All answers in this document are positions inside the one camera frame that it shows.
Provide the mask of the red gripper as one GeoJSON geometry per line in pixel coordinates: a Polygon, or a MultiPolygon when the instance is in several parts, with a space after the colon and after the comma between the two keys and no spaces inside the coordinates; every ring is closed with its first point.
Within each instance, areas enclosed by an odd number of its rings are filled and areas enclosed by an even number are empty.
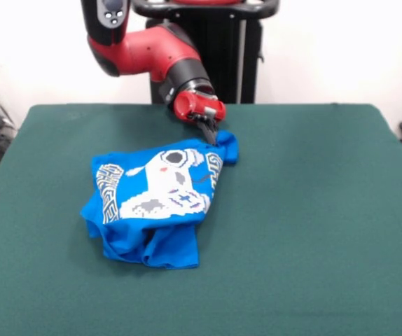
{"type": "Polygon", "coordinates": [[[216,145],[218,123],[226,117],[226,105],[217,96],[197,90],[181,91],[173,103],[174,113],[184,122],[197,122],[210,145],[216,145]]]}

